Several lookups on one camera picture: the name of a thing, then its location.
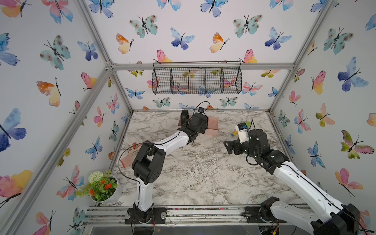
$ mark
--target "butterfly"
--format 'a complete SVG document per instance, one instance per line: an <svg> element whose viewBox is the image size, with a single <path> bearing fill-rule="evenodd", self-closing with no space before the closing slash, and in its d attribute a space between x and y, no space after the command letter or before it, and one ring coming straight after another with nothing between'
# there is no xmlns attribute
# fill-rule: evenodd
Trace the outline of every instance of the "butterfly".
<svg viewBox="0 0 376 235"><path fill-rule="evenodd" d="M157 0L158 7L163 9L166 3L168 5L169 1L171 1L171 7L174 11L177 11L182 6L182 3L179 0Z"/></svg>
<svg viewBox="0 0 376 235"><path fill-rule="evenodd" d="M105 113L103 113L103 115L102 115L102 112L100 111L99 107L97 107L97 112L98 112L99 116L94 117L94 122L98 123L97 126L100 127L103 123L103 117L105 116Z"/></svg>
<svg viewBox="0 0 376 235"><path fill-rule="evenodd" d="M74 109L77 111L79 107L80 107L80 102L78 102L78 101L76 100L76 101L74 102ZM73 112L70 112L71 114L76 114L76 112L74 111L74 109L72 109Z"/></svg>
<svg viewBox="0 0 376 235"><path fill-rule="evenodd" d="M221 102L222 107L225 108L227 105L235 106L237 99L237 97L233 97L231 99L230 97L226 97L226 99L219 99L219 101Z"/></svg>
<svg viewBox="0 0 376 235"><path fill-rule="evenodd" d="M271 88L271 91L272 91L272 93L269 93L268 97L275 97L278 94L277 89L274 88L274 87Z"/></svg>
<svg viewBox="0 0 376 235"><path fill-rule="evenodd" d="M246 54L244 56L244 60L240 59L239 60L243 63L257 63L257 60L255 59L255 56L253 54L253 50L249 49L246 51Z"/></svg>
<svg viewBox="0 0 376 235"><path fill-rule="evenodd" d="M371 126L376 126L376 114L370 113L368 115L367 123Z"/></svg>
<svg viewBox="0 0 376 235"><path fill-rule="evenodd" d="M142 99L142 94L145 93L144 91L133 91L131 89L126 88L126 90L129 92L128 97L133 98L137 97L137 99L141 100Z"/></svg>
<svg viewBox="0 0 376 235"><path fill-rule="evenodd" d="M247 30L250 34L256 33L259 27L257 22L261 21L262 15L256 15L252 17L249 21L248 21L248 17L249 15L247 16L247 18L246 16L244 16L244 18L246 19L245 23L241 19L236 19L232 22L234 26L236 27L235 34L237 35L238 38L240 38L243 35L244 31L247 33Z"/></svg>
<svg viewBox="0 0 376 235"><path fill-rule="evenodd" d="M108 9L115 2L115 0L90 0L92 4L89 5L91 12L97 13L100 10L100 14L103 13L107 18L114 17L113 13Z"/></svg>
<svg viewBox="0 0 376 235"><path fill-rule="evenodd" d="M117 33L116 34L116 41L119 42L119 44L121 46L118 47L118 50L122 53L122 54L126 54L128 51L130 51L130 47L132 46L132 43L134 41L134 39L132 39L132 41L129 41L127 39L125 39L125 37L123 37L120 33Z"/></svg>
<svg viewBox="0 0 376 235"><path fill-rule="evenodd" d="M46 96L50 96L49 104L55 107L58 107L60 104L60 97L61 93L59 91L58 85L58 78L55 78L56 85L48 83L48 82L41 82L37 81L37 87L42 94Z"/></svg>
<svg viewBox="0 0 376 235"><path fill-rule="evenodd" d="M58 164L57 166L61 166L63 163L64 163L64 157L68 157L70 155L70 149L66 149L63 153L63 155L61 155L60 157L60 160L58 161Z"/></svg>
<svg viewBox="0 0 376 235"><path fill-rule="evenodd" d="M296 74L295 74L295 79L294 79L294 82L297 82L297 81L299 81L299 79L300 79L300 77L299 76L301 76L303 73L305 72L305 69L298 69L298 72L296 72Z"/></svg>
<svg viewBox="0 0 376 235"><path fill-rule="evenodd" d="M226 41L223 41L223 38L221 37L221 35L219 35L219 33L215 33L214 36L213 36L213 43L215 45L212 45L210 47L211 52L215 53L217 51L222 50L222 47L226 44L226 42L228 40L230 40L230 39L227 39Z"/></svg>
<svg viewBox="0 0 376 235"><path fill-rule="evenodd" d="M172 62L172 60L170 60L162 50L157 50L157 58L158 60L153 59L153 61L158 62L158 63L171 63Z"/></svg>
<svg viewBox="0 0 376 235"><path fill-rule="evenodd" d="M351 88L351 84L354 87L365 87L368 85L368 81L361 79L360 77L356 76L359 72L359 69L355 72L356 69L356 57L354 56L351 58L350 63L346 66L346 72L339 72L338 73L338 80L345 81L342 84L343 91L349 91Z"/></svg>
<svg viewBox="0 0 376 235"><path fill-rule="evenodd" d="M218 9L220 8L223 4L228 2L228 0L205 0L206 3L202 3L200 5L201 11L202 12L207 12L209 9L209 13L211 10L213 10L213 16L218 17L221 16L221 11Z"/></svg>
<svg viewBox="0 0 376 235"><path fill-rule="evenodd" d="M290 7L292 7L294 5L294 0L270 0L269 6L271 8L275 8L278 4L281 5L282 2L283 2L282 8L283 8L284 11L289 9Z"/></svg>
<svg viewBox="0 0 376 235"><path fill-rule="evenodd" d="M295 91L292 91L291 95L288 96L288 99L290 100L290 103L293 103L296 106L296 102L300 99L300 95L295 97Z"/></svg>
<svg viewBox="0 0 376 235"><path fill-rule="evenodd" d="M80 235L81 234L81 226L82 226L82 222L83 220L85 219L85 211L81 210L76 207L76 209L74 210L74 213L73 213L73 225L69 225L71 226L71 229L73 229L69 235Z"/></svg>
<svg viewBox="0 0 376 235"><path fill-rule="evenodd" d="M26 3L27 0L25 0L23 3L21 3L20 0L4 0L0 4L4 5L2 7L2 12L7 17L17 17L19 14L21 14L22 17L22 10L25 7L25 5L30 5Z"/></svg>
<svg viewBox="0 0 376 235"><path fill-rule="evenodd" d="M204 87L199 86L199 96L205 95L207 98L211 97L211 94L213 94L214 91L205 91Z"/></svg>
<svg viewBox="0 0 376 235"><path fill-rule="evenodd" d="M294 149L292 147L293 143L291 142L291 135L288 136L287 140L285 140L285 143L286 143L288 149L290 150L290 153L292 155L295 155L296 153L295 153L295 151L294 151Z"/></svg>
<svg viewBox="0 0 376 235"><path fill-rule="evenodd" d="M325 123L327 123L328 125L334 125L335 124L335 121L333 121L332 119L330 119L328 117L328 115L330 115L328 113L329 112L326 112L325 103L323 103L323 105L321 106L320 112L316 113L316 118L320 119L320 126L324 127Z"/></svg>
<svg viewBox="0 0 376 235"><path fill-rule="evenodd" d="M170 106L170 98L169 97L167 97L167 98L164 98L164 99L162 99L162 98L159 98L159 100L153 100L153 102L156 104L156 106L158 107L158 108L162 108L162 106L167 106L167 107L169 107Z"/></svg>
<svg viewBox="0 0 376 235"><path fill-rule="evenodd" d="M311 130L311 128L309 127L309 125L305 122L305 120L307 120L308 118L306 117L306 118L303 119L303 117L304 117L303 110L300 111L298 115L299 116L295 117L295 119L294 119L294 123L298 124L298 132L300 134L302 134L303 130L305 130L305 131Z"/></svg>
<svg viewBox="0 0 376 235"><path fill-rule="evenodd" d="M376 27L376 14L374 14L373 16L371 16L370 20L365 25L365 27L366 27L366 29L365 29L366 31L371 30L374 27Z"/></svg>
<svg viewBox="0 0 376 235"><path fill-rule="evenodd" d="M157 34L158 26L154 24L154 22L157 21L157 17L155 15L147 17L145 21L142 15L141 18L139 16L137 17L142 21L142 24L138 20L130 20L129 23L135 28L135 32L140 36L140 38L145 37L145 31L146 33L149 31L151 34Z"/></svg>
<svg viewBox="0 0 376 235"><path fill-rule="evenodd" d="M339 52L342 51L343 48L345 48L345 42L350 41L352 37L354 36L353 33L343 33L340 35L340 33L343 31L341 28L339 28L339 33L336 37L334 37L337 32L335 29L329 29L328 31L328 39L325 40L324 43L324 51L327 49L333 49L334 54L338 54Z"/></svg>
<svg viewBox="0 0 376 235"><path fill-rule="evenodd" d="M282 111L279 113L278 121L282 122L282 126L286 127L288 123L290 123L290 119L286 117L286 114Z"/></svg>
<svg viewBox="0 0 376 235"><path fill-rule="evenodd" d="M48 45L44 44L45 46L48 46L51 50L44 50L42 51L39 56L42 60L50 61L51 66L58 68L60 70L64 69L63 58L69 59L70 58L70 52L68 50L68 47L63 45L63 38L60 35L57 35L55 39L53 40L53 47L51 46L50 42L48 42Z"/></svg>
<svg viewBox="0 0 376 235"><path fill-rule="evenodd" d="M9 144L9 139L12 137L15 140L20 140L25 138L26 129L25 128L15 128L21 123L21 112L18 108L14 108L9 116L5 119L3 125L0 125L0 152L6 150L11 145Z"/></svg>
<svg viewBox="0 0 376 235"><path fill-rule="evenodd" d="M102 152L102 149L103 149L102 145L99 145L99 136L95 144L93 144L93 146L94 147L86 150L85 153L91 154L91 159L95 160L97 158L98 152Z"/></svg>
<svg viewBox="0 0 376 235"><path fill-rule="evenodd" d="M311 147L309 147L308 148L308 153L310 154L310 155L312 155L311 156L311 164L312 164L312 166L316 166L316 163L318 163L320 166L322 166L323 168L325 168L325 165L324 165L324 163L323 163L323 161L320 159L320 157L321 157L321 154L317 154L317 152L318 152L318 144L317 144L317 141L315 142L315 145L313 146L313 150L312 150L312 148Z"/></svg>
<svg viewBox="0 0 376 235"><path fill-rule="evenodd" d="M117 133L119 132L119 126L116 125L116 121L114 121L114 124L112 125L110 137L108 139L112 139L113 141L117 141Z"/></svg>
<svg viewBox="0 0 376 235"><path fill-rule="evenodd" d="M358 144L358 143L363 142L363 141L358 141L359 136L356 139L356 142L353 143L352 138L347 131L343 130L342 134L343 134L343 140L345 142L341 142L341 144L342 144L341 151L342 152L348 152L347 157L349 159L355 159L355 158L360 159L360 156L359 156L358 153L368 153L368 154L374 153L375 149L372 148L371 146Z"/></svg>
<svg viewBox="0 0 376 235"><path fill-rule="evenodd" d="M68 194L68 200L73 201L76 198L76 190L77 187L83 185L83 176L78 177L80 174L80 170L78 169L78 166L76 165L73 172L71 180L68 179L66 176L66 179L63 179L65 181L68 181L69 184L62 187L57 193L57 196L60 196L61 198L65 198L65 196Z"/></svg>
<svg viewBox="0 0 376 235"><path fill-rule="evenodd" d="M111 109L111 113L115 114L115 110L119 109L119 107L120 107L120 104L117 101L117 93L115 94L113 99L112 99L112 97L110 97L110 98L111 98L111 101L107 102L107 106L108 106L109 109Z"/></svg>
<svg viewBox="0 0 376 235"><path fill-rule="evenodd" d="M268 78L272 78L274 77L274 74L275 73L278 73L280 70L279 69L274 69L274 70L264 70L264 73L261 74L261 77L266 77L268 76Z"/></svg>
<svg viewBox="0 0 376 235"><path fill-rule="evenodd" d="M254 96L257 92L257 90L260 90L261 89L261 87L262 87L262 85L261 86L253 86L255 83L253 83L252 84L252 86L251 85L249 85L249 83L248 82L245 82L244 83L244 88L245 89L243 89L242 91L241 91L241 93L243 94L243 95L245 95L245 94L247 94L248 92L249 92L249 94L251 95L251 96Z"/></svg>
<svg viewBox="0 0 376 235"><path fill-rule="evenodd" d="M244 108L245 108L245 109L259 109L259 107L254 107L254 106L249 105L249 104L247 104L247 103L244 103Z"/></svg>
<svg viewBox="0 0 376 235"><path fill-rule="evenodd" d="M277 31L275 30L275 28L272 27L270 29L270 34L269 34L270 40L265 42L265 46L270 47L271 45L273 45L273 49L277 50L281 47L280 43L287 42L288 40L290 40L292 38L291 35L281 37L282 34L284 34L284 33L278 34Z"/></svg>
<svg viewBox="0 0 376 235"><path fill-rule="evenodd" d="M91 61L91 57L93 57L94 59L98 59L98 54L95 52L95 50L97 49L95 47L95 44L94 42L89 45L89 42L87 42L86 44L83 43L83 42L80 42L80 41L77 41L77 44L81 47L81 49L86 52L86 56L85 56L85 59L87 61Z"/></svg>
<svg viewBox="0 0 376 235"><path fill-rule="evenodd" d="M0 34L0 60L4 61L7 64L15 66L17 65L17 62L20 60L17 59L17 56L15 56L14 54L5 52L9 50L9 48L7 48L9 42L8 35L9 33Z"/></svg>
<svg viewBox="0 0 376 235"><path fill-rule="evenodd" d="M56 23L61 24L61 17L65 16L67 20L72 22L73 13L66 8L68 0L43 0L42 3L46 6L51 6L50 16Z"/></svg>
<svg viewBox="0 0 376 235"><path fill-rule="evenodd" d="M326 76L326 72L325 71L321 71L316 79L313 79L313 76L311 77L312 79L312 89L311 91L315 90L315 92L320 95L322 92L323 92L323 81L324 81L324 78Z"/></svg>
<svg viewBox="0 0 376 235"><path fill-rule="evenodd" d="M50 234L50 232L52 232L51 230L51 222L52 222L52 217L53 215L56 213L56 211L54 212L52 210L52 213L51 213L51 217L50 219L47 219L46 216L44 216L44 214L42 212L38 212L36 215L35 215L35 219L36 219L36 222L40 225L44 225L43 227L41 227L38 231L36 231L35 233L33 233L33 235L48 235Z"/></svg>
<svg viewBox="0 0 376 235"><path fill-rule="evenodd" d="M0 176L0 196L7 198L0 203L0 208L9 202L10 199L21 195L32 175L33 173L30 170L24 170L20 174L14 174L11 177Z"/></svg>
<svg viewBox="0 0 376 235"><path fill-rule="evenodd" d="M363 185L355 181L349 183L349 175L349 170L345 168L342 168L340 172L335 172L335 177L337 178L339 184L342 185L349 192L349 195L351 197L351 195L354 196L354 194L350 192L349 188L361 190L363 189Z"/></svg>
<svg viewBox="0 0 376 235"><path fill-rule="evenodd" d="M180 34L178 31L176 31L176 29L174 28L170 28L171 30L171 33L172 33L172 37L175 38L175 40L173 40L171 42L171 44L174 46L174 47L178 47L180 45L180 47L183 49L183 50L186 50L188 49L188 45L187 43L190 43L193 41L193 39L195 38L194 35L191 35L191 36L184 36L185 33L182 32L182 34Z"/></svg>
<svg viewBox="0 0 376 235"><path fill-rule="evenodd" d="M195 106L188 106L188 105L184 105L182 103L179 103L179 107L182 108L182 109L194 109Z"/></svg>

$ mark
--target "white wall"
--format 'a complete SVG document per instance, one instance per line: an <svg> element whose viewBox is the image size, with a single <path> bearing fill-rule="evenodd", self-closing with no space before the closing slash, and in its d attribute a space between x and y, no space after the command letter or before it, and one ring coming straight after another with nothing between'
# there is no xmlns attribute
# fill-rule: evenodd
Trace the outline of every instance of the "white wall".
<svg viewBox="0 0 376 235"><path fill-rule="evenodd" d="M370 113L376 113L375 109L375 78L374 61L376 61L376 49L374 46L376 38L375 28L366 31L366 24L376 12L376 2L372 0L353 1L343 0L333 8L328 19L322 25L321 30L315 38L314 50L309 56L304 58L300 67L305 68L305 73L300 80L294 83L293 79L288 84L282 98L275 108L276 121L280 110L286 113L290 123L283 128L279 122L279 128L285 139L291 135L293 149L296 155L293 159L300 169L307 172L307 176L314 182L320 182L324 190L344 204L354 204L363 214L364 221L367 219L366 210L370 214L371 220L363 223L367 229L375 230L376 207L374 196L376 193L375 153L359 153L360 159L349 159L347 152L341 152L341 142L343 140L342 130L346 130L353 141L359 136L360 144L376 148L375 131L376 127L369 125L366 121ZM344 28L342 33L353 33L353 38L345 42L345 48L338 54L333 50L324 51L324 42L328 38L328 30L338 27ZM343 81L338 80L339 72L346 72L346 66L353 57L356 57L356 70L360 78L369 82L365 87L354 87L351 85L349 91L342 90ZM321 71L326 71L323 82L323 92L318 95L312 89L310 76L316 76ZM296 102L297 106L290 103L289 95L292 91L300 94L301 98ZM326 111L329 118L335 121L334 125L321 127L319 119L315 117L320 112L322 104L326 104ZM298 112L304 110L304 115L308 117L306 122L311 127L310 131L297 132L297 124L294 119ZM319 165L311 165L311 157L308 147L313 147L318 143L318 154L322 155L322 161L326 168ZM363 185L363 189L350 189L354 196L350 197L348 191L337 181L335 172L347 169L350 173L349 183L352 181Z"/></svg>

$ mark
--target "marble tabletop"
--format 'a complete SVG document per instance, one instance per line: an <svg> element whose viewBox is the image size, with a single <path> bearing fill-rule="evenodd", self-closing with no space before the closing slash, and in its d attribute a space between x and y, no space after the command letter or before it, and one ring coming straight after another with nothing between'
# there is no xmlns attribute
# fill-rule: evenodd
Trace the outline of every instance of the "marble tabletop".
<svg viewBox="0 0 376 235"><path fill-rule="evenodd" d="M122 150L134 142L155 142L172 135L178 128L180 114L134 112ZM305 203L281 180L260 166L247 164L244 154L229 155L223 145L223 141L237 139L237 136L231 136L236 124L253 118L256 128L267 134L270 147L283 151L266 112L206 111L205 114L219 118L218 135L199 134L193 144L178 148L166 156L162 173L154 182L155 205L249 205L259 204L271 196L286 203ZM131 206L137 200L136 183L119 173L117 162L113 175L119 179L123 192L119 201L112 205ZM130 166L124 169L120 163L120 169L128 177L134 178Z"/></svg>

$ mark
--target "wire mesh basket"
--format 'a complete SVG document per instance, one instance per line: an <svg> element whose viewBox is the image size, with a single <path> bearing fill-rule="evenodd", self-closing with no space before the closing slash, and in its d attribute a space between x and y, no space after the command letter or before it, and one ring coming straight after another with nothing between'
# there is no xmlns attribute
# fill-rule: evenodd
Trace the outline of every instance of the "wire mesh basket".
<svg viewBox="0 0 376 235"><path fill-rule="evenodd" d="M153 93L239 94L241 62L217 62L153 63Z"/></svg>

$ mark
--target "butterfly wallpaper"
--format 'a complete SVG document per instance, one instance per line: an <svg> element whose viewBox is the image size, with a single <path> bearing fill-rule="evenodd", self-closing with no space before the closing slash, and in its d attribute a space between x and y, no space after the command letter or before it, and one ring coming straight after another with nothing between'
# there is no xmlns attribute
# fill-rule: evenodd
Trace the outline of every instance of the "butterfly wallpaper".
<svg viewBox="0 0 376 235"><path fill-rule="evenodd" d="M324 3L317 0L311 12L319 12ZM351 0L333 8L286 88L278 90L285 98L274 110L281 111L274 120L292 161L331 196L354 204L367 234L376 230L376 209L369 206L376 187L376 48L369 47L376 37L375 12L370 10L375 8L374 1Z"/></svg>

